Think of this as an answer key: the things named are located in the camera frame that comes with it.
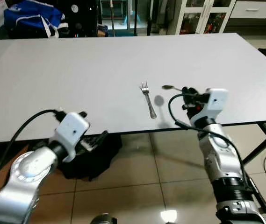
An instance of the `spoon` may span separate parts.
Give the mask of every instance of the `spoon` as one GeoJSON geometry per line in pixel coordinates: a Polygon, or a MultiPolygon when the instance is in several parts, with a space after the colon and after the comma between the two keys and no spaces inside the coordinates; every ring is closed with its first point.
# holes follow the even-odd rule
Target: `spoon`
{"type": "Polygon", "coordinates": [[[171,89],[174,89],[174,90],[178,90],[178,91],[181,92],[180,89],[174,87],[173,85],[163,85],[163,86],[162,86],[162,89],[164,89],[164,90],[171,90],[171,89]]]}

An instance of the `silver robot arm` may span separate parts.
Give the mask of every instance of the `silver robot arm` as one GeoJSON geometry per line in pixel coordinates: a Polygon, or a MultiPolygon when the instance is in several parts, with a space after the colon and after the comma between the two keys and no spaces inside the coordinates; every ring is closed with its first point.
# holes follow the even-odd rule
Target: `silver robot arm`
{"type": "Polygon", "coordinates": [[[26,224],[38,201],[38,190],[60,162],[74,159],[75,147],[89,128],[77,113],[68,113],[46,147],[19,156],[0,191],[0,224],[26,224]]]}
{"type": "MultiPolygon", "coordinates": [[[[227,99],[227,90],[207,89],[204,94],[199,94],[193,88],[184,87],[182,92],[185,94],[183,109],[187,110],[192,127],[220,134],[230,140],[215,121],[227,99]]],[[[243,177],[247,178],[247,174],[242,173],[236,149],[212,134],[199,132],[198,139],[204,167],[217,200],[216,216],[223,224],[266,224],[252,198],[252,188],[255,187],[252,179],[247,179],[249,186],[244,181],[243,177]]]]}

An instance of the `blue bag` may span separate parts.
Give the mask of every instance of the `blue bag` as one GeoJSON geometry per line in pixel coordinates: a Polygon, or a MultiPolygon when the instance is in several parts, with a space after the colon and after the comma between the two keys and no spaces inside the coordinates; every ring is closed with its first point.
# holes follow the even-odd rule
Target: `blue bag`
{"type": "Polygon", "coordinates": [[[52,28],[55,31],[54,37],[58,37],[59,25],[63,17],[62,12],[52,5],[25,0],[4,11],[4,25],[9,30],[16,27],[23,30],[28,28],[44,30],[48,37],[51,37],[50,28],[52,28]]]}

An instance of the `white table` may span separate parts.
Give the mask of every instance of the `white table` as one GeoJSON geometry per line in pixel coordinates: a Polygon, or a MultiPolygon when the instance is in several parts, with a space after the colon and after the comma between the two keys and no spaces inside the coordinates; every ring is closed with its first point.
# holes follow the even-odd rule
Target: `white table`
{"type": "MultiPolygon", "coordinates": [[[[86,111],[87,134],[176,128],[162,85],[225,88],[222,124],[266,121],[266,57],[237,34],[0,41],[0,141],[31,115],[62,107],[86,111]],[[147,81],[157,114],[151,119],[140,83],[147,81]],[[164,99],[155,105],[155,97],[164,99]]],[[[182,101],[173,112],[188,122],[182,101]]],[[[18,138],[48,138],[58,123],[43,115],[18,138]]]]}

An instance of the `fork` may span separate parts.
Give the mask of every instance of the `fork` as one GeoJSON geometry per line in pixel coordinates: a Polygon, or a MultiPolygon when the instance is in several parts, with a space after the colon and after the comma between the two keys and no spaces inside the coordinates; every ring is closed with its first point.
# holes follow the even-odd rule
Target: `fork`
{"type": "Polygon", "coordinates": [[[147,82],[141,83],[140,89],[142,90],[142,93],[145,95],[145,99],[147,101],[148,107],[150,109],[150,115],[152,119],[155,119],[157,117],[152,105],[151,105],[151,100],[150,97],[148,96],[148,93],[150,92],[147,86],[147,82]]]}

